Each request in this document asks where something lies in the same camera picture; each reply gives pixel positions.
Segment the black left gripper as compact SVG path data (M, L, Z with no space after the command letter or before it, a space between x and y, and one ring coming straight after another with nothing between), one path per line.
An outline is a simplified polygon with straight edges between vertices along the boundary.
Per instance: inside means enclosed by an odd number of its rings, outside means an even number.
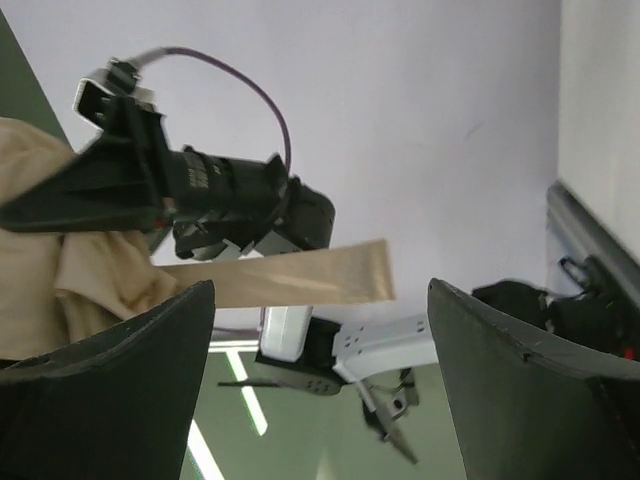
M22 233L156 230L169 224L162 115L131 97L108 102L102 142L1 207Z

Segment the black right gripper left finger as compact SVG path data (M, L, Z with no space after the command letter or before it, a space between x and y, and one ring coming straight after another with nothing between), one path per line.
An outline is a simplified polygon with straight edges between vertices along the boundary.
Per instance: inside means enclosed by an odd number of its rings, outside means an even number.
M199 282L2 369L2 478L179 478L214 315L214 285Z

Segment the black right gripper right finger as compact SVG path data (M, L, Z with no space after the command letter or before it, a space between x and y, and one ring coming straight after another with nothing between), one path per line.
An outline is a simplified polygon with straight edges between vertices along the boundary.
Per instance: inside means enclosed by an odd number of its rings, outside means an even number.
M470 479L636 479L639 364L437 278L427 313Z

